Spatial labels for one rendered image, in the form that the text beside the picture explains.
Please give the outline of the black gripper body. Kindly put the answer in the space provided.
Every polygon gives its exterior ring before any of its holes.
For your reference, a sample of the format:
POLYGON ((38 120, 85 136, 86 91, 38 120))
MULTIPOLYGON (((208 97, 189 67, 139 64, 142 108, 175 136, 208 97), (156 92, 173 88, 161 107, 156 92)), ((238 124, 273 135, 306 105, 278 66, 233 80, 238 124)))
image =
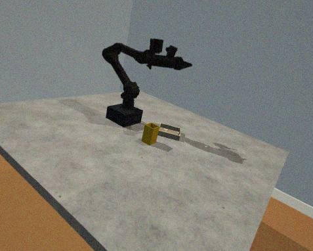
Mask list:
POLYGON ((174 68, 174 70, 180 70, 181 57, 166 58, 167 56, 161 56, 161 66, 163 68, 174 68))

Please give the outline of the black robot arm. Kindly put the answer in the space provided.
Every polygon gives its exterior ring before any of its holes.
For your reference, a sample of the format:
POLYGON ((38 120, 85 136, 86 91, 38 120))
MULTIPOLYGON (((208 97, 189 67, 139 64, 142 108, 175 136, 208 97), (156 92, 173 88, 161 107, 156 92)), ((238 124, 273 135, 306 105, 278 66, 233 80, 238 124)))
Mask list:
MULTIPOLYGON (((115 43, 107 48, 105 48, 102 52, 103 58, 106 62, 110 63, 118 75, 119 79, 123 84, 124 92, 121 94, 121 98, 123 99, 123 105, 120 106, 125 110, 132 110, 134 108, 134 99, 139 95, 139 86, 136 82, 132 82, 123 67, 119 63, 118 55, 122 52, 130 57, 133 57, 140 64, 147 64, 149 69, 152 69, 152 66, 161 66, 161 55, 155 55, 162 52, 163 48, 163 39, 155 39, 150 38, 150 50, 145 50, 144 52, 136 51, 131 47, 124 45, 122 43, 115 43)), ((172 59, 177 52, 177 48, 170 45, 166 48, 167 57, 172 59)), ((175 57, 174 57, 175 58, 175 57)))

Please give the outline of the tan shallow tray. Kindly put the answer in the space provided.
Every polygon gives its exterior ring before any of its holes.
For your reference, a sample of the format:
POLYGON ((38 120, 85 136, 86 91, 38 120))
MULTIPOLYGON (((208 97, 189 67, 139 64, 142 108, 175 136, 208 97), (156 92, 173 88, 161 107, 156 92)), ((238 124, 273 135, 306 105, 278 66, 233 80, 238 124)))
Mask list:
POLYGON ((160 123, 158 135, 179 141, 181 128, 160 123))

